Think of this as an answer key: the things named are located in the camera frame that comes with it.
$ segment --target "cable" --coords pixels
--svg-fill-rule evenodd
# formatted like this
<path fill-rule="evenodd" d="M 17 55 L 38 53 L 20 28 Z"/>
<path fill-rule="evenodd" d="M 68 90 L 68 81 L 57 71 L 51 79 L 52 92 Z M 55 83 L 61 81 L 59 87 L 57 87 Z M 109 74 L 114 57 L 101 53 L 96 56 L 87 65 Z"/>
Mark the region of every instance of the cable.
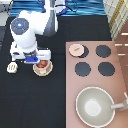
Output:
<path fill-rule="evenodd" d="M 11 10 L 10 9 L 10 6 L 11 6 L 11 3 L 13 2 L 13 0 L 11 0 L 11 2 L 9 3 L 9 6 L 8 6 L 8 10 L 7 10 L 7 13 L 8 13 L 8 15 L 9 15 L 9 11 Z"/>
<path fill-rule="evenodd" d="M 59 5 L 56 5 L 55 7 L 58 7 L 58 6 L 65 6 L 66 8 L 68 8 L 68 9 L 70 9 L 72 12 L 77 12 L 77 10 L 78 10 L 78 6 L 77 6 L 77 2 L 76 2 L 76 0 L 72 0 L 73 1 L 73 3 L 74 3 L 74 5 L 76 4 L 76 10 L 74 11 L 72 8 L 70 8 L 69 6 L 67 6 L 67 5 L 63 5 L 63 4 L 59 4 Z"/>

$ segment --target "black tabletop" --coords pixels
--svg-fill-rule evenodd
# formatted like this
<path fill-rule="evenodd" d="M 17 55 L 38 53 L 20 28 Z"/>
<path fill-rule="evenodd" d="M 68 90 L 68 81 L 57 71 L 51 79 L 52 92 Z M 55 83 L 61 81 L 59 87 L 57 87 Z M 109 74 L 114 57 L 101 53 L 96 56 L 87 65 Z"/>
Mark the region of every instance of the black tabletop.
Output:
<path fill-rule="evenodd" d="M 32 65 L 20 62 L 16 74 L 7 73 L 13 19 L 7 20 L 0 52 L 0 128 L 66 128 L 65 43 L 110 41 L 107 16 L 58 17 L 54 36 L 36 35 L 38 46 L 52 52 L 53 71 L 46 77 L 37 76 Z"/>

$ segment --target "small white object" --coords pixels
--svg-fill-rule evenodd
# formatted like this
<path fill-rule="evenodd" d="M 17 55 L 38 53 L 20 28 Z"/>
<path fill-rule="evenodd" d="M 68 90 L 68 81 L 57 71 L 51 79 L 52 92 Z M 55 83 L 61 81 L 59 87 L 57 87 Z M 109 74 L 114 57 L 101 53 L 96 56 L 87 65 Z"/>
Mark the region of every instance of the small white object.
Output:
<path fill-rule="evenodd" d="M 125 95 L 126 99 L 128 99 L 128 95 L 127 95 L 127 93 L 126 93 L 126 92 L 124 92 L 124 95 Z"/>
<path fill-rule="evenodd" d="M 18 65 L 15 62 L 11 62 L 7 67 L 7 72 L 9 73 L 16 73 Z"/>
<path fill-rule="evenodd" d="M 97 116 L 101 112 L 101 106 L 95 100 L 89 100 L 85 104 L 85 111 L 90 116 Z"/>
<path fill-rule="evenodd" d="M 121 33 L 122 36 L 128 36 L 128 33 Z"/>

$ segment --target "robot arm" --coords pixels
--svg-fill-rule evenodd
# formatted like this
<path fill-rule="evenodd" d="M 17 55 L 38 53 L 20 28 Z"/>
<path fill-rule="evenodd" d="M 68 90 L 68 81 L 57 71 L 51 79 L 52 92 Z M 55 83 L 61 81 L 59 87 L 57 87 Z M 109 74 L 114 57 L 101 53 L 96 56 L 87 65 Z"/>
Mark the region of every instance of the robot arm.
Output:
<path fill-rule="evenodd" d="M 11 22 L 10 29 L 14 39 L 10 49 L 12 61 L 24 59 L 24 63 L 37 64 L 40 60 L 51 59 L 49 49 L 38 50 L 35 34 L 50 37 L 57 32 L 58 21 L 54 6 L 54 0 L 46 0 L 45 13 L 21 11 Z"/>

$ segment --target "black circular pad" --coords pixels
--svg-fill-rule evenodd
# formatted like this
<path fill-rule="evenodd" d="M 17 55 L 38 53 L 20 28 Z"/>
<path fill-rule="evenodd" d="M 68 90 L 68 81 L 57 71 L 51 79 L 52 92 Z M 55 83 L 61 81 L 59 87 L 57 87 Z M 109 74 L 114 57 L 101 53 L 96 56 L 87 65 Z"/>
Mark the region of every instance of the black circular pad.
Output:
<path fill-rule="evenodd" d="M 82 77 L 87 76 L 89 75 L 90 71 L 91 71 L 91 68 L 89 64 L 87 64 L 86 62 L 79 62 L 75 66 L 75 72 L 79 76 L 82 76 Z"/>
<path fill-rule="evenodd" d="M 88 55 L 88 53 L 89 53 L 88 48 L 87 48 L 86 46 L 83 46 L 83 47 L 84 47 L 84 53 L 83 53 L 81 56 L 79 56 L 79 58 L 84 58 L 84 57 L 86 57 L 86 56 Z"/>
<path fill-rule="evenodd" d="M 106 45 L 99 45 L 96 48 L 96 54 L 102 58 L 106 58 L 111 55 L 111 49 Z"/>
<path fill-rule="evenodd" d="M 100 63 L 98 70 L 103 76 L 112 76 L 115 72 L 114 66 L 109 62 Z"/>

